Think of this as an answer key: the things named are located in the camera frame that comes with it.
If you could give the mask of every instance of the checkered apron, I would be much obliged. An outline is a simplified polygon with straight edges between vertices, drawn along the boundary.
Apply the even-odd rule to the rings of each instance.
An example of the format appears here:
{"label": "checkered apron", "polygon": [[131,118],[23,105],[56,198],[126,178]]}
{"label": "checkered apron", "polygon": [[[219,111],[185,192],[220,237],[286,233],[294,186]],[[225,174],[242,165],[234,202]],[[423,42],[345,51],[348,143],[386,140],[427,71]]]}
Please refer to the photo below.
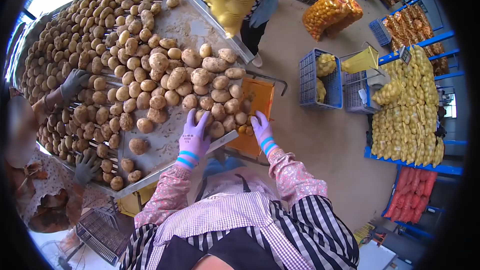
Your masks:
{"label": "checkered apron", "polygon": [[171,238],[198,236],[238,227],[260,228],[273,251],[288,269],[313,269],[275,225],[269,201],[261,192],[215,194],[177,211],[157,229],[146,267],[155,270]]}

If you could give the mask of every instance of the denim shirt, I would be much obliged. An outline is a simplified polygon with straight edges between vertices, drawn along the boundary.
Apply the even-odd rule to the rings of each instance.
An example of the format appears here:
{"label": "denim shirt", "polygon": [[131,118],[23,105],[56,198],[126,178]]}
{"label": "denim shirt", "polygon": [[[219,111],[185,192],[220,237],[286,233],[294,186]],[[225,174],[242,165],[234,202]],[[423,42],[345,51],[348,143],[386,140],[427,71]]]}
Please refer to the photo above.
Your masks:
{"label": "denim shirt", "polygon": [[262,0],[251,15],[250,27],[257,28],[270,20],[279,6],[279,0]]}

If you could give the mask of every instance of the hand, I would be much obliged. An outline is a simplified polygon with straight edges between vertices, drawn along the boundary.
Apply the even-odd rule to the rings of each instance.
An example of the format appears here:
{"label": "hand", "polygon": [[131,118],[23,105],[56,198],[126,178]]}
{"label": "hand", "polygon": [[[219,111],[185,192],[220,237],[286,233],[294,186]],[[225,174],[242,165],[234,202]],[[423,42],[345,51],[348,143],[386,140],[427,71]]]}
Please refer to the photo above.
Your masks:
{"label": "hand", "polygon": [[183,126],[183,134],[178,141],[180,153],[176,165],[192,170],[198,165],[200,159],[205,156],[210,147],[211,136],[207,135],[204,140],[204,131],[210,111],[206,111],[195,126],[195,109],[188,112],[187,122]]}
{"label": "hand", "polygon": [[101,164],[102,159],[97,159],[95,151],[90,149],[87,154],[82,153],[75,161],[76,169],[73,182],[85,187],[97,175]]}
{"label": "hand", "polygon": [[261,111],[255,111],[255,115],[260,118],[260,123],[258,123],[258,118],[253,116],[251,118],[251,126],[253,126],[253,132],[257,138],[258,145],[268,158],[268,155],[279,146],[273,140],[272,127],[267,117]]}
{"label": "hand", "polygon": [[82,69],[73,69],[68,75],[65,82],[60,85],[60,92],[63,101],[70,100],[70,98],[77,95],[81,90],[81,84],[88,81],[90,73]]}

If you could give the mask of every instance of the black and white striped fabric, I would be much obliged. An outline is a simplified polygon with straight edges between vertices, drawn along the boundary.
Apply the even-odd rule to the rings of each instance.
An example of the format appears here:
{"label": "black and white striped fabric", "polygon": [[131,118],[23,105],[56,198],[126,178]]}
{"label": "black and white striped fabric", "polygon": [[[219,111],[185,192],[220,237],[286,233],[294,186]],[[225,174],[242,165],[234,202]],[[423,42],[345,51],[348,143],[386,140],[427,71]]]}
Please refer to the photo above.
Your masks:
{"label": "black and white striped fabric", "polygon": [[[315,269],[357,269],[357,243],[352,232],[333,213],[329,199],[310,195],[298,201],[290,212],[285,211],[279,201],[270,201],[270,212],[277,227]],[[146,224],[133,233],[120,269],[145,269],[157,228],[155,224]],[[281,269],[286,269],[259,228],[248,226],[245,229]],[[184,240],[207,252],[229,232],[230,230],[206,232]]]}

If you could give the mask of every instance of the shoe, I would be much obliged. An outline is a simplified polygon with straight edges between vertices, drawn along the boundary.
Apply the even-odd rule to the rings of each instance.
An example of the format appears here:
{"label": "shoe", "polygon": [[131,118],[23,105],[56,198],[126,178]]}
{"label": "shoe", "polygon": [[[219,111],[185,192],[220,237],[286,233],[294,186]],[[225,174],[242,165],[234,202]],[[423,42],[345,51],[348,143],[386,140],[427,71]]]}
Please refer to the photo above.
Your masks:
{"label": "shoe", "polygon": [[257,53],[254,57],[254,59],[251,61],[251,63],[256,67],[260,68],[264,63],[262,62],[262,58],[260,55]]}

